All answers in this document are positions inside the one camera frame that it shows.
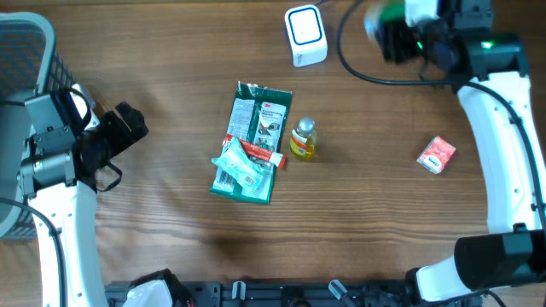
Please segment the red white juice carton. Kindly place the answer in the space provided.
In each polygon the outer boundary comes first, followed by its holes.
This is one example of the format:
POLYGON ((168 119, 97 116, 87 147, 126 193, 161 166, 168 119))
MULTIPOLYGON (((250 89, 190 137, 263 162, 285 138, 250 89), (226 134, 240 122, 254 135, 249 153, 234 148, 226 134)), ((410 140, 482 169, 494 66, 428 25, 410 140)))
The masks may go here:
POLYGON ((434 137, 420 154, 417 163, 428 169, 433 174, 443 171, 450 161, 456 148, 440 136, 434 137))

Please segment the teal white pouch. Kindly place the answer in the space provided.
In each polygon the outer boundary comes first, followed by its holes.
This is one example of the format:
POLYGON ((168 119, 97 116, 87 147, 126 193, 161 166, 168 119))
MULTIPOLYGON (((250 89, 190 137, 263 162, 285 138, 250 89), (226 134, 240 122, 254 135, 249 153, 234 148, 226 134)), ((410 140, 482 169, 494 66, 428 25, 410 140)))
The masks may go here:
POLYGON ((226 149, 212 163, 233 177, 242 188, 254 193, 262 184, 269 171, 251 161, 244 151, 241 141, 234 137, 226 149))

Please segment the green lid white jar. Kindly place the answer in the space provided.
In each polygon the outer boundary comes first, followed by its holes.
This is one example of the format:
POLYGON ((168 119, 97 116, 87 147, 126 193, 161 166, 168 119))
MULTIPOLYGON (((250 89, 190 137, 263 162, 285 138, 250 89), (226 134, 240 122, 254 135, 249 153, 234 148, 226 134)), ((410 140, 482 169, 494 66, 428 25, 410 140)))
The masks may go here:
POLYGON ((404 0, 373 1, 363 17, 364 29, 373 43, 379 43, 382 29, 399 21, 405 24, 404 0))

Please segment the yellow oil bottle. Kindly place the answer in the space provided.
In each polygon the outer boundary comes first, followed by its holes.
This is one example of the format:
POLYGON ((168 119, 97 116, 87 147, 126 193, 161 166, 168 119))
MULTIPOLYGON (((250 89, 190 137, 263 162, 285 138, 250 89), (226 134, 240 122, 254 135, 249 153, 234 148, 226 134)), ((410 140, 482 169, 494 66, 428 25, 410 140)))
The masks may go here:
POLYGON ((289 145, 291 152, 298 159, 310 161, 315 157, 317 133, 313 119, 302 118, 293 124, 289 145))

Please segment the red white tube package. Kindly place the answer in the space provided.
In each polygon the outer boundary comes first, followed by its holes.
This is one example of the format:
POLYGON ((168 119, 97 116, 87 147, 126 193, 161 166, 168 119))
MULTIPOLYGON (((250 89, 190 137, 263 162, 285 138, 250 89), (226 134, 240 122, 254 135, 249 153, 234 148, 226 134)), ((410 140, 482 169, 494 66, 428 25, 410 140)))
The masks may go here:
POLYGON ((238 141, 241 144, 241 147, 247 156, 251 156, 251 157, 263 160, 265 162, 269 162, 272 165, 276 166, 277 168, 281 168, 281 169, 284 167, 287 161, 286 156, 281 153, 270 151, 269 149, 261 148, 258 145, 251 144, 250 142, 244 141, 242 139, 238 139, 238 141))

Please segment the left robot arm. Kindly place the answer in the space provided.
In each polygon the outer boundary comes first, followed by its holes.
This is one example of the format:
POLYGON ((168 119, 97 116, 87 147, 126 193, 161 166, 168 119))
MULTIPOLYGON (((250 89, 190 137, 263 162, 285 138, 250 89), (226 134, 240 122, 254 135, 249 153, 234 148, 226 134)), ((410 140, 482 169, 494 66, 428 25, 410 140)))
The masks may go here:
POLYGON ((74 88, 26 100, 32 126, 18 181, 36 224, 45 306, 108 306, 96 247, 96 172, 148 134, 142 113, 122 101, 97 118, 74 88))

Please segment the green 3M gloves package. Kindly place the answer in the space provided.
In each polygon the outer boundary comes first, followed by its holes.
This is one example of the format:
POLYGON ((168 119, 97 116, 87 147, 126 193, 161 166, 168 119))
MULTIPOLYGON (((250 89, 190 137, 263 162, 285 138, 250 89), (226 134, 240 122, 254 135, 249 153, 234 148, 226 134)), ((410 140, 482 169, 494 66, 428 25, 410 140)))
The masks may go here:
MULTIPOLYGON (((227 133, 278 153, 292 98, 293 93, 287 90, 240 82, 235 90, 227 133)), ((268 204, 277 166, 256 157, 249 159, 264 168, 264 180, 256 191, 248 191, 227 172, 217 168, 210 192, 233 200, 268 204)))

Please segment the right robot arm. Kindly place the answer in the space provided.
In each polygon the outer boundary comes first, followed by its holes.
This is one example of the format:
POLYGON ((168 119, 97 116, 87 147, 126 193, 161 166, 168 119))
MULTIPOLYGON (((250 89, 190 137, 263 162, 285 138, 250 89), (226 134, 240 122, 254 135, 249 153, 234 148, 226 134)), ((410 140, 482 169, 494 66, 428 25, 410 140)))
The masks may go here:
POLYGON ((417 301, 440 303, 545 279, 545 164, 518 35, 495 32, 488 1, 381 1, 364 25, 384 58, 422 57, 446 74, 468 116, 484 173, 488 234, 415 270, 417 301))

